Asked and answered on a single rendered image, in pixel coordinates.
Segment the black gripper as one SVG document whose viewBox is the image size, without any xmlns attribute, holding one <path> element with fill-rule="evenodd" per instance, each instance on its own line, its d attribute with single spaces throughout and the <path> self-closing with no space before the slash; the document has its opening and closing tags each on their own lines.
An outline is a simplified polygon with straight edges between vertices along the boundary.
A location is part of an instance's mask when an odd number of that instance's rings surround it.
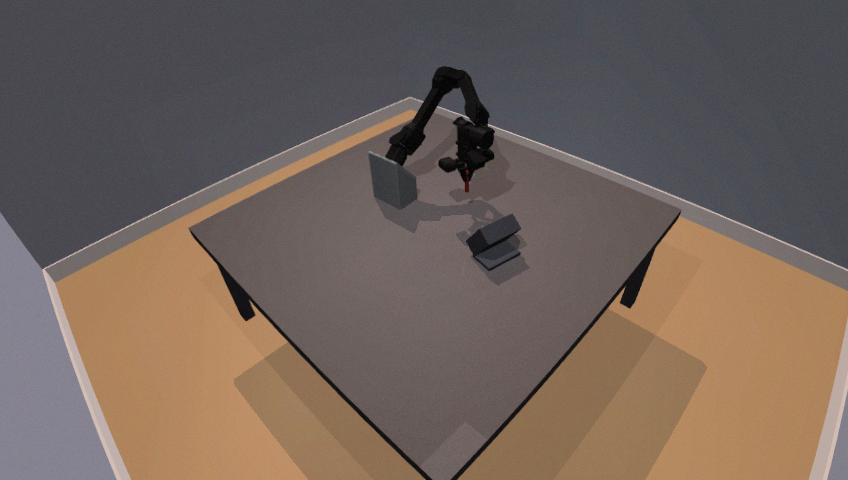
<svg viewBox="0 0 848 480">
<path fill-rule="evenodd" d="M 467 180 L 467 175 L 466 175 L 466 169 L 467 169 L 467 170 L 469 170 L 469 181 L 471 181 L 471 178 L 472 178 L 475 170 L 472 169 L 471 166 L 468 163 L 466 163 L 467 167 L 465 166 L 465 163 L 463 163 L 463 155 L 464 155 L 464 151 L 466 149 L 469 148 L 469 151 L 473 150 L 473 146 L 476 146 L 476 145 L 473 145 L 471 143 L 462 143 L 462 142 L 459 142 L 459 141 L 456 141 L 456 144 L 458 145 L 458 152 L 456 153 L 456 156 L 458 156 L 458 159 L 453 160 L 450 157 L 440 159 L 438 161 L 439 167 L 441 167 L 445 172 L 451 172 L 451 171 L 456 170 L 456 168 L 457 168 L 459 170 L 464 182 L 466 182 L 466 180 Z M 490 149 L 477 148 L 477 150 L 478 151 L 488 150 L 489 155 L 490 155 L 489 161 L 494 159 L 494 153 Z"/>
</svg>

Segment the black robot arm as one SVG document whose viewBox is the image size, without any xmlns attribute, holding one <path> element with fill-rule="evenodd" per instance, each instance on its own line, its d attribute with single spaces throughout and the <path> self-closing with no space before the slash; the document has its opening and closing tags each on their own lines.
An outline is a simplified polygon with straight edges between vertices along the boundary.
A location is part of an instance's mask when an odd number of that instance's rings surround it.
<svg viewBox="0 0 848 480">
<path fill-rule="evenodd" d="M 482 149 L 491 147 L 495 131 L 488 127 L 490 114 L 480 102 L 471 76 L 463 70 L 443 66 L 435 72 L 432 79 L 432 89 L 413 121 L 404 125 L 398 133 L 389 138 L 388 143 L 391 146 L 384 158 L 403 166 L 407 155 L 412 156 L 422 145 L 426 137 L 423 133 L 425 125 L 443 96 L 450 92 L 452 88 L 461 88 L 465 99 L 465 115 L 475 124 L 474 126 L 471 122 L 464 120 L 462 116 L 458 117 L 453 122 L 458 127 L 458 141 L 471 143 Z M 468 163 L 472 169 L 477 171 L 484 168 L 485 163 L 489 162 L 490 155 L 488 150 L 478 151 L 476 146 L 473 146 L 473 150 L 469 151 L 468 148 L 464 151 L 463 163 Z"/>
</svg>

